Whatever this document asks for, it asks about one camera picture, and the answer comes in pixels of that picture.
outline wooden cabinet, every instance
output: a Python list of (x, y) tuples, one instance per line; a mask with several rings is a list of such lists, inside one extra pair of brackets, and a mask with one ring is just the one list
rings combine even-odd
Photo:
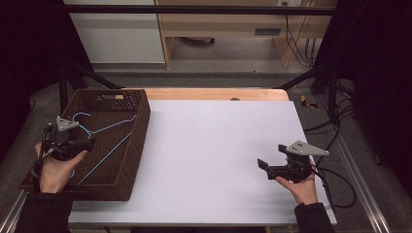
[[(299, 7), (333, 7), (336, 0), (301, 0)], [(158, 5), (190, 6), (259, 6), (276, 7), (278, 0), (156, 0)], [(286, 16), (266, 15), (191, 15), (159, 14), (159, 28), (167, 67), (171, 65), (173, 39), (175, 37), (272, 37), (285, 68), (289, 68), (293, 51), (292, 36), (323, 38), (330, 17), (289, 16), (288, 36)]]

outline cabinet door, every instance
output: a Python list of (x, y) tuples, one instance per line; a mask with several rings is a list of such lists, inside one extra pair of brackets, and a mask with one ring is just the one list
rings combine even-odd
[[(66, 4), (153, 5), (152, 0), (64, 0)], [(156, 14), (71, 14), (91, 63), (163, 63)]]

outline hand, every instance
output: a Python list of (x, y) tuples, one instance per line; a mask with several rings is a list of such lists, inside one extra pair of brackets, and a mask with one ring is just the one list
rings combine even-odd
[[(41, 145), (42, 144), (39, 143), (34, 147), (38, 156)], [(63, 187), (69, 181), (73, 169), (85, 158), (86, 154), (87, 151), (84, 150), (68, 161), (59, 161), (52, 157), (46, 158), (40, 176), (41, 192), (57, 193), (63, 190)]]
[(291, 192), (297, 204), (303, 203), (305, 205), (310, 205), (313, 203), (318, 203), (314, 173), (300, 183), (291, 183), (281, 177), (276, 177), (276, 182)]

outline brown woven basket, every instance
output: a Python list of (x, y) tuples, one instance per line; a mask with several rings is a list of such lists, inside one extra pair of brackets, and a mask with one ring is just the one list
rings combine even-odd
[[(95, 138), (93, 150), (76, 167), (74, 177), (66, 184), (63, 192), (70, 192), (78, 201), (129, 200), (150, 115), (151, 109), (143, 89), (77, 90), (62, 118), (73, 120), (73, 116), (76, 116), (75, 121), (93, 132), (109, 125), (115, 126), (91, 134), (90, 138)], [(78, 141), (83, 142), (88, 135), (85, 130), (79, 130)], [(79, 184), (107, 155), (107, 159)], [(28, 192), (33, 191), (31, 178), (29, 172), (19, 187)]]

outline white table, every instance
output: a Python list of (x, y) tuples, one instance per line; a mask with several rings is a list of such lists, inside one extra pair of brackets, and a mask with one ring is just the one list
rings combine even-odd
[[(293, 197), (268, 180), (257, 162), (286, 165), (278, 145), (306, 141), (293, 102), (150, 100), (150, 106), (131, 199), (75, 202), (70, 225), (295, 223)], [(335, 224), (319, 179), (317, 189)]]

